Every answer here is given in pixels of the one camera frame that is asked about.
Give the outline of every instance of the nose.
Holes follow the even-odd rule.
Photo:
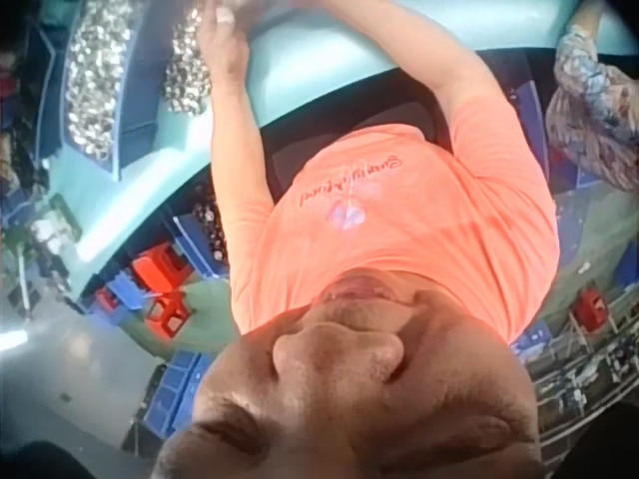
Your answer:
[[[342,390],[345,385],[352,389],[356,384],[384,383],[403,355],[403,344],[394,334],[319,323],[281,336],[274,346],[273,361],[281,381],[301,381],[306,390],[314,385],[325,390],[328,384]]]

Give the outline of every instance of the fluorescent light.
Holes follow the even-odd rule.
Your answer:
[[[24,329],[0,333],[0,351],[6,351],[18,347],[29,340],[29,335]]]

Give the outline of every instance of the eye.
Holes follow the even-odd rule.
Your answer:
[[[198,427],[249,456],[258,456],[267,448],[265,435],[255,418],[235,404],[225,404],[216,419],[199,423]]]

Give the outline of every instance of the wrist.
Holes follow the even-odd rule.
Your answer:
[[[244,82],[235,80],[211,82],[211,99],[213,102],[242,98],[247,94],[247,87]]]

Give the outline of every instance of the hand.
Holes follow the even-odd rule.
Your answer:
[[[221,0],[204,0],[198,43],[209,68],[214,92],[245,88],[249,65],[247,35]]]

